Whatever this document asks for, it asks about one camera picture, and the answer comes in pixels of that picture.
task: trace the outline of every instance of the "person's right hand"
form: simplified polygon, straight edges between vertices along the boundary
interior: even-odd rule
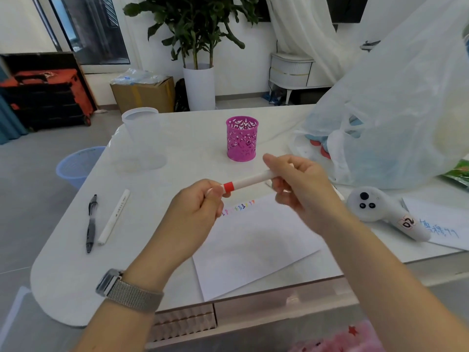
[[[323,235],[334,223],[353,219],[318,163],[288,154],[265,154],[263,160],[278,175],[272,180],[275,200],[295,210],[314,232]]]

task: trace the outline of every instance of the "window frame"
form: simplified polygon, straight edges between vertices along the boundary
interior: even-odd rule
[[[54,8],[49,0],[38,0],[42,7],[45,17],[49,22],[55,37],[64,52],[73,52],[71,49],[65,30],[62,29],[61,23],[55,14]],[[85,74],[102,74],[102,73],[121,73],[129,68],[141,69],[142,63],[137,52],[137,45],[130,36],[130,29],[127,23],[127,17],[124,15],[122,0],[112,0],[114,11],[119,22],[119,29],[124,40],[124,45],[127,51],[127,56],[130,64],[99,64],[99,65],[82,65],[80,64]]]

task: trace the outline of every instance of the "white paper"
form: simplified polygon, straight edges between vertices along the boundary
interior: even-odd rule
[[[229,208],[194,254],[205,301],[307,257],[324,247],[289,207],[275,202],[275,194]]]
[[[469,251],[469,211],[403,198],[409,212],[431,232],[430,242]]]

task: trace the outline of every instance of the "blue curtain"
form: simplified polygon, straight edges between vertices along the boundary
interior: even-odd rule
[[[0,67],[0,81],[7,78],[7,75]],[[0,144],[4,144],[11,139],[17,139],[21,135],[26,135],[28,131],[16,117],[11,107],[0,94]]]

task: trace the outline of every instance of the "green package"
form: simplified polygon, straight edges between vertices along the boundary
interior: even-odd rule
[[[453,179],[469,190],[469,160],[461,159],[453,170],[443,174],[443,176]]]

